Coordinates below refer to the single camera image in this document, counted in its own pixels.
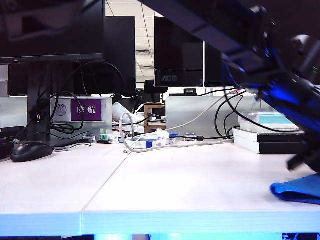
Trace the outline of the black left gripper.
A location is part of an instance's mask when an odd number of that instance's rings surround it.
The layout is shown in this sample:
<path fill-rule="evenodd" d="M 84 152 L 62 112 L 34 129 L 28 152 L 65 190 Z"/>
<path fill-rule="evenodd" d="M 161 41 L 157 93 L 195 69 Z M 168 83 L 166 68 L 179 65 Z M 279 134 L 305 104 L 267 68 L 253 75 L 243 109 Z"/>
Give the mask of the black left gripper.
<path fill-rule="evenodd" d="M 310 147 L 287 162 L 289 171 L 306 164 L 320 172 L 320 88 L 296 74 L 274 76 L 259 88 L 259 95 L 267 104 L 285 115 L 305 133 Z"/>

